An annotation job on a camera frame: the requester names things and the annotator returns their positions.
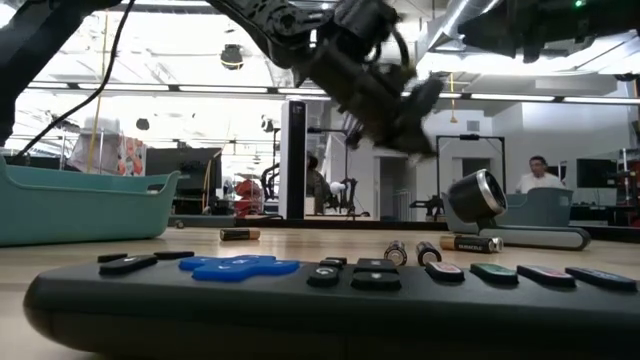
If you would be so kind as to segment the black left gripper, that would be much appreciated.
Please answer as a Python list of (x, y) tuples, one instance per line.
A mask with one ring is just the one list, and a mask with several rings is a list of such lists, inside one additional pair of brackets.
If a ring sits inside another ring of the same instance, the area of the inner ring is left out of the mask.
[(401, 102), (415, 71), (396, 30), (399, 15), (384, 0), (341, 0), (332, 9), (296, 9), (297, 33), (316, 33), (299, 52), (294, 86), (313, 81), (359, 120), (376, 147), (409, 156), (433, 156), (422, 119), (439, 100), (444, 82), (430, 76)]

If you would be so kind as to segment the black copper AA battery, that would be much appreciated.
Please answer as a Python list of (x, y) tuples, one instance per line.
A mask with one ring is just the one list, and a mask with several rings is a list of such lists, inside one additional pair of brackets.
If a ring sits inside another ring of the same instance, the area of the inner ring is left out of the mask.
[(491, 238), (474, 236), (442, 236), (439, 241), (443, 250), (466, 251), (490, 254), (497, 251), (496, 243)]
[(221, 241), (259, 240), (261, 231), (257, 228), (224, 228), (219, 232)]

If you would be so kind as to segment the person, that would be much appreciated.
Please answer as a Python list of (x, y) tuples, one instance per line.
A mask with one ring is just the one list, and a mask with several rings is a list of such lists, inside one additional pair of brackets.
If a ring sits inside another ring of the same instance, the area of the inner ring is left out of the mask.
[(529, 159), (529, 168), (530, 172), (522, 175), (516, 185), (516, 193), (526, 194), (535, 188), (566, 188), (559, 177), (547, 172), (547, 161), (544, 157), (532, 156)]
[(314, 198), (314, 213), (324, 213), (325, 203), (331, 197), (329, 184), (324, 176), (317, 170), (318, 159), (310, 152), (306, 161), (306, 195)]

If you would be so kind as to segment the teal plastic bin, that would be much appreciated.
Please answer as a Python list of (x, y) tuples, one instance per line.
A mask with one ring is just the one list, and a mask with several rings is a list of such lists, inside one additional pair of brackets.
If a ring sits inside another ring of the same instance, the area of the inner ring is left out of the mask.
[(0, 159), (0, 247), (158, 237), (178, 179), (177, 172), (125, 177)]
[(508, 194), (507, 212), (496, 217), (498, 225), (567, 227), (573, 191), (564, 188), (533, 188), (526, 194)]

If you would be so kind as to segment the black ceiling dome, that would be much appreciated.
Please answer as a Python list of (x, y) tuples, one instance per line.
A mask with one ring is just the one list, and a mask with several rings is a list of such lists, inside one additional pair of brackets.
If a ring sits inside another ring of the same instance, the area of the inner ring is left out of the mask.
[(240, 70), (244, 66), (241, 46), (238, 44), (226, 44), (220, 54), (220, 63), (227, 70)]

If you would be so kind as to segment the linear ceiling light strip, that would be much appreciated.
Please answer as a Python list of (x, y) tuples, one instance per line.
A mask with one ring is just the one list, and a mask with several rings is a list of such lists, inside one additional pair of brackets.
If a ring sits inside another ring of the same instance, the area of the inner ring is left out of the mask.
[[(89, 93), (97, 90), (96, 83), (31, 82), (27, 90), (68, 93)], [(258, 86), (204, 86), (204, 85), (156, 85), (156, 84), (107, 84), (103, 92), (110, 95), (124, 94), (160, 94), (162, 96), (239, 96), (243, 98), (284, 99), (300, 98), (305, 100), (330, 100), (321, 89), (316, 88), (276, 88)], [(439, 94), (445, 101), (489, 101), (552, 103), (571, 105), (611, 105), (640, 107), (640, 98), (604, 97), (604, 96), (565, 96), (565, 95), (517, 95), (497, 93), (447, 92)]]

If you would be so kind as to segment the dark equipment rack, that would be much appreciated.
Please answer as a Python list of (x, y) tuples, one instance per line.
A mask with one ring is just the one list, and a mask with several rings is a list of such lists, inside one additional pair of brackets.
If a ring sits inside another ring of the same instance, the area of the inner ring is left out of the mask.
[(619, 151), (618, 182), (622, 186), (621, 205), (630, 227), (640, 228), (640, 148)]

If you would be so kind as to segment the black remote control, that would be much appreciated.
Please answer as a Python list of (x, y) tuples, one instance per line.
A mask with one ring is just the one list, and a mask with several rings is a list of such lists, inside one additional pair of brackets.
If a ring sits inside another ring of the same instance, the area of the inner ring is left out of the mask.
[(45, 271), (31, 326), (158, 360), (640, 360), (640, 282), (584, 267), (164, 251)]

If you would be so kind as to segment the black cabinet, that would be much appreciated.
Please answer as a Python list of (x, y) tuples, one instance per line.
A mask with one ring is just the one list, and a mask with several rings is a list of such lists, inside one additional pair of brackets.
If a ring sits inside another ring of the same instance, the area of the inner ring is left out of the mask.
[(146, 175), (180, 173), (172, 206), (176, 215), (201, 215), (222, 187), (221, 148), (149, 148)]

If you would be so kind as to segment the white sheet with orange print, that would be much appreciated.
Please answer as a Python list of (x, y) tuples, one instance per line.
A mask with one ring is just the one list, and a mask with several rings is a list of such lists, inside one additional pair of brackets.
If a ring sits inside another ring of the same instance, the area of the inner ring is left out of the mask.
[(92, 141), (89, 133), (76, 141), (67, 164), (81, 172), (118, 176), (144, 176), (147, 146), (136, 138), (98, 132)]

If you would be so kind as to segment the silver ventilation duct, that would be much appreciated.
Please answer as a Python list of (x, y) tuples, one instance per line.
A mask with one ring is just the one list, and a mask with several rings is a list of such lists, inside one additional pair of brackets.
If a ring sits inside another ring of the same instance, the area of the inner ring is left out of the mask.
[(494, 8), (502, 0), (450, 0), (443, 15), (427, 21), (416, 41), (416, 57), (435, 52), (451, 41), (460, 42), (458, 26)]

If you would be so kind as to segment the black aluminium table frame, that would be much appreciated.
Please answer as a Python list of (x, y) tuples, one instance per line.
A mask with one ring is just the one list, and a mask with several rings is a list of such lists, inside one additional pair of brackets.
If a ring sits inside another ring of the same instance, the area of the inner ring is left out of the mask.
[[(336, 230), (385, 230), (385, 231), (444, 231), (445, 223), (429, 222), (381, 222), (353, 220), (282, 220), (277, 218), (234, 218), (230, 216), (171, 215), (168, 227), (182, 222), (186, 227), (223, 228), (299, 228), (299, 229), (336, 229)], [(640, 245), (640, 228), (582, 226), (593, 240), (622, 242)]]

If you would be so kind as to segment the black wall monitor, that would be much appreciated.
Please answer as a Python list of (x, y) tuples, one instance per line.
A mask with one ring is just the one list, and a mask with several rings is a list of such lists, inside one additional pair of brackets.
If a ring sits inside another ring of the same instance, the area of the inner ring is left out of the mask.
[(578, 188), (614, 188), (617, 163), (609, 159), (576, 160)]

